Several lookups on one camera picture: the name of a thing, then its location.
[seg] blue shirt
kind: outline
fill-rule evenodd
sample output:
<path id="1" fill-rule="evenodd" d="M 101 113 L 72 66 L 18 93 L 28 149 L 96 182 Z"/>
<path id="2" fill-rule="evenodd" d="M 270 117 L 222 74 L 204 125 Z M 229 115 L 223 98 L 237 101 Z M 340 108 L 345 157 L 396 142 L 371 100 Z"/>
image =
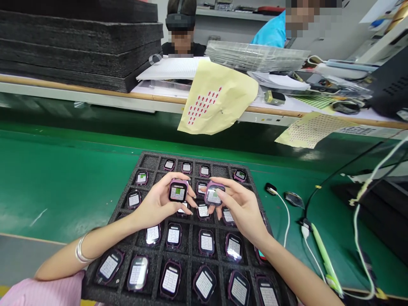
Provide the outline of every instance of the blue shirt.
<path id="1" fill-rule="evenodd" d="M 251 44 L 283 48 L 286 42 L 286 11 L 271 19 L 255 35 Z"/>

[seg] foam tray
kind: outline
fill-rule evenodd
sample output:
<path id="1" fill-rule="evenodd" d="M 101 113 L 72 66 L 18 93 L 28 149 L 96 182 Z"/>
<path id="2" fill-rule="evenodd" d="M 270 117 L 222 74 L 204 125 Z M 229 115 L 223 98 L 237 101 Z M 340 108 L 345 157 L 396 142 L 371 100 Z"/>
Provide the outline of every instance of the foam tray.
<path id="1" fill-rule="evenodd" d="M 128 76 L 161 51 L 160 40 L 125 53 L 107 54 L 0 39 L 2 60 L 112 77 Z"/>
<path id="2" fill-rule="evenodd" d="M 244 169 L 248 173 L 248 178 L 245 184 L 246 188 L 252 190 L 258 200 L 258 205 L 261 211 L 264 212 L 261 199 L 255 187 L 253 177 L 247 167 L 234 164 L 226 164 L 203 159 L 191 159 L 180 156 L 162 155 L 152 152 L 142 152 L 139 161 L 132 172 L 132 175 L 123 191 L 118 204 L 109 220 L 109 223 L 114 222 L 120 215 L 132 213 L 132 210 L 126 209 L 127 195 L 134 189 L 141 192 L 144 198 L 150 188 L 157 183 L 167 171 L 163 170 L 163 166 L 167 159 L 176 161 L 174 171 L 181 171 L 182 162 L 190 162 L 193 166 L 193 172 L 190 174 L 192 186 L 196 188 L 198 181 L 208 182 L 209 179 L 199 176 L 200 165 L 208 165 L 210 167 L 211 176 L 220 176 L 232 178 L 236 169 Z M 149 172 L 149 179 L 146 186 L 135 186 L 134 181 L 136 173 L 139 170 Z M 169 222 L 178 223 L 182 228 L 181 246 L 177 250 L 168 249 L 165 245 Z M 198 251 L 198 232 L 200 229 L 208 229 L 214 233 L 215 239 L 215 254 L 209 259 L 203 257 Z M 272 233 L 269 222 L 267 221 L 267 229 Z M 225 256 L 225 237 L 227 233 L 233 233 L 242 238 L 243 260 L 241 263 L 233 263 Z M 276 297 L 279 301 L 279 306 L 297 305 L 295 295 L 288 289 L 282 281 L 279 274 L 270 265 L 260 265 L 255 256 L 254 246 L 244 238 L 236 227 L 227 227 L 223 221 L 220 222 L 214 215 L 209 221 L 200 221 L 195 213 L 193 216 L 185 218 L 178 217 L 176 214 L 165 219 L 161 224 L 161 242 L 153 247 L 145 244 L 145 231 L 140 231 L 132 234 L 119 242 L 115 248 L 118 248 L 125 253 L 124 263 L 120 267 L 113 281 L 102 286 L 95 281 L 96 271 L 100 266 L 100 259 L 93 262 L 84 277 L 82 283 L 82 298 L 95 300 L 109 305 L 199 305 L 197 295 L 193 287 L 193 279 L 201 265 L 206 264 L 217 278 L 217 286 L 208 303 L 208 305 L 232 305 L 228 300 L 227 287 L 230 274 L 233 270 L 240 271 L 245 275 L 250 282 L 250 298 L 249 305 L 260 305 L 258 289 L 255 283 L 256 275 L 268 276 L 275 289 Z M 146 286 L 142 292 L 129 292 L 126 287 L 127 277 L 130 270 L 130 263 L 134 256 L 148 256 L 150 260 L 149 273 L 147 276 Z M 182 273 L 178 289 L 178 294 L 174 301 L 169 301 L 160 296 L 159 284 L 164 270 L 164 265 L 168 259 L 172 259 L 181 264 Z"/>
<path id="3" fill-rule="evenodd" d="M 103 22 L 157 22 L 157 4 L 137 0 L 2 0 L 0 9 L 25 14 Z"/>
<path id="4" fill-rule="evenodd" d="M 72 70 L 40 67 L 0 59 L 0 73 L 2 74 L 11 74 L 19 77 L 30 77 L 45 81 L 92 87 L 108 91 L 118 91 L 123 93 L 131 92 L 138 84 L 136 77 L 150 66 L 151 64 L 146 62 L 128 76 L 119 78 L 101 74 L 90 74 Z"/>
<path id="5" fill-rule="evenodd" d="M 58 48 L 120 54 L 163 38 L 162 23 L 105 23 L 0 11 L 0 37 Z"/>

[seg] black shirt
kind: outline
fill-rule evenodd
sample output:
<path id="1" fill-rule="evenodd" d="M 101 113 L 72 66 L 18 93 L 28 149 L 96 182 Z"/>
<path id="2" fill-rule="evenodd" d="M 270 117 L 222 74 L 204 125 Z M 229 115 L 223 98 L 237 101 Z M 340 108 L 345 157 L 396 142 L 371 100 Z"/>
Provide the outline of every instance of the black shirt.
<path id="1" fill-rule="evenodd" d="M 167 42 L 161 46 L 164 55 L 169 54 L 176 54 L 174 47 L 171 45 L 170 42 Z M 205 50 L 207 49 L 206 46 L 194 43 L 192 50 L 190 50 L 189 54 L 193 54 L 195 57 L 203 57 Z"/>

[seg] pink sleeve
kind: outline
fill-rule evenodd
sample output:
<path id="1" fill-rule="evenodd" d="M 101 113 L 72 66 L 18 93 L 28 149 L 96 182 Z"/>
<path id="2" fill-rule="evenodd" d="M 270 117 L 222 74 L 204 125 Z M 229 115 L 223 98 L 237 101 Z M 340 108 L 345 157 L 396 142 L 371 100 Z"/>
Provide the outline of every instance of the pink sleeve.
<path id="1" fill-rule="evenodd" d="M 25 279 L 11 287 L 0 300 L 0 306 L 79 306 L 84 275 L 85 271 L 80 271 L 69 278 L 49 282 Z"/>

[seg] shelf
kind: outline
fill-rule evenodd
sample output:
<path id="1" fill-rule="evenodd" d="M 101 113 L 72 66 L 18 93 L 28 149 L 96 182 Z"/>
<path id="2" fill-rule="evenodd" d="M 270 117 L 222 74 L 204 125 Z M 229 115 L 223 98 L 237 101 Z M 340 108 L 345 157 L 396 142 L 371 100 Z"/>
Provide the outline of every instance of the shelf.
<path id="1" fill-rule="evenodd" d="M 206 8 L 197 8 L 196 15 L 264 21 L 264 22 L 268 22 L 272 18 L 275 18 L 275 16 L 266 16 L 266 15 L 251 14 L 251 13 L 240 13 L 240 12 L 233 12 L 233 11 L 217 11 L 217 10 L 210 10 Z"/>

